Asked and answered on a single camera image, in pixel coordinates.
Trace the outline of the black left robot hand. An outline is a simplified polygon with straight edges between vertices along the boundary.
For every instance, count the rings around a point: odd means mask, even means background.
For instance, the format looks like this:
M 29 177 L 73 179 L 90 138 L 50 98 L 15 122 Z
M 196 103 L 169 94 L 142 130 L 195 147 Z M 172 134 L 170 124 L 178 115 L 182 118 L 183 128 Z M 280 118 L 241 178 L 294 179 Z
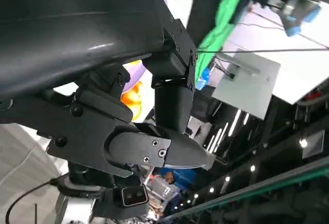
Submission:
M 120 97 L 142 60 L 155 125 Z M 197 49 L 164 0 L 1 0 L 1 123 L 51 138 L 48 153 L 126 178 L 130 166 L 193 169 L 205 150 L 184 132 Z

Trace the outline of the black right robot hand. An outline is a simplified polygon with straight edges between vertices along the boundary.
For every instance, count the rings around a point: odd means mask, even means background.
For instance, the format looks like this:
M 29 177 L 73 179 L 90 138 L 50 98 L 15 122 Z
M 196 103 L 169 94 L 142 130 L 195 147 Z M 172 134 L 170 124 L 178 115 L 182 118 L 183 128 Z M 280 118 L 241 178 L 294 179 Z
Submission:
M 115 181 L 111 174 L 68 162 L 68 174 L 56 186 L 65 196 L 100 198 L 104 191 L 115 187 Z

